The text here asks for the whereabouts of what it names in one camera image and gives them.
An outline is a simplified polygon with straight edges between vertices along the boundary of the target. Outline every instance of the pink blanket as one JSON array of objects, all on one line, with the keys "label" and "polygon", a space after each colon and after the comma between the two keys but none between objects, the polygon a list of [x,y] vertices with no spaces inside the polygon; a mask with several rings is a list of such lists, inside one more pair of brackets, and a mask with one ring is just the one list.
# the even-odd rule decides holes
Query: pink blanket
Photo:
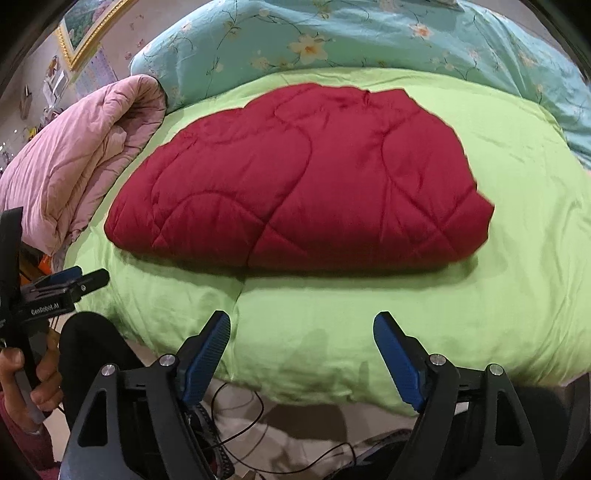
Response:
[{"label": "pink blanket", "polygon": [[22,240],[47,255],[86,228],[115,180],[164,119],[158,82],[136,75],[71,106],[14,158],[0,211],[24,207]]}]

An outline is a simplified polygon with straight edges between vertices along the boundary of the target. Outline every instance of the calendar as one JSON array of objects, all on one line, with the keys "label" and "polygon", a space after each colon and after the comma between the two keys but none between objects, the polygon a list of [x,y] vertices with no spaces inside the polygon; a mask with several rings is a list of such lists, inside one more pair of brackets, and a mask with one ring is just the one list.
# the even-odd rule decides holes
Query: calendar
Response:
[{"label": "calendar", "polygon": [[76,96],[80,100],[117,80],[118,78],[107,60],[105,51],[100,46],[74,81]]}]

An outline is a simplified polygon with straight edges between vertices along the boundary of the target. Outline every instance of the teal floral bedding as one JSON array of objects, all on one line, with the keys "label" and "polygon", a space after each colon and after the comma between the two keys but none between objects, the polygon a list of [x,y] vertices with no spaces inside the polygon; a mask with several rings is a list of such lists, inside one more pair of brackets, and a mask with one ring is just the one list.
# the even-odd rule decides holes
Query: teal floral bedding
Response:
[{"label": "teal floral bedding", "polygon": [[591,89],[574,63],[502,15],[444,3],[212,0],[148,43],[131,73],[160,81],[168,112],[282,70],[441,73],[541,104],[591,169]]}]

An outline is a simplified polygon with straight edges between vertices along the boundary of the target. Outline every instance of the red quilt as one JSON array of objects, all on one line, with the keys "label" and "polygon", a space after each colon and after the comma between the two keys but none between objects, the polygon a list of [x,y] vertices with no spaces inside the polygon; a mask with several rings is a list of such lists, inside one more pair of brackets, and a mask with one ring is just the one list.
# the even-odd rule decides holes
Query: red quilt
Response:
[{"label": "red quilt", "polygon": [[297,85],[199,119],[115,199],[136,254],[273,270],[426,269],[487,239],[462,145],[404,90]]}]

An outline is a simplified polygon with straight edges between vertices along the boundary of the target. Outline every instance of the picture frame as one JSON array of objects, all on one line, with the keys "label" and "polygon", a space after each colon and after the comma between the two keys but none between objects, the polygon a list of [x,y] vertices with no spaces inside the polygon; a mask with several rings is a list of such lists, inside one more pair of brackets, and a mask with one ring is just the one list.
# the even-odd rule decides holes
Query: picture frame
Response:
[{"label": "picture frame", "polygon": [[70,71],[78,70],[107,30],[137,0],[79,0],[57,29],[61,52]]}]

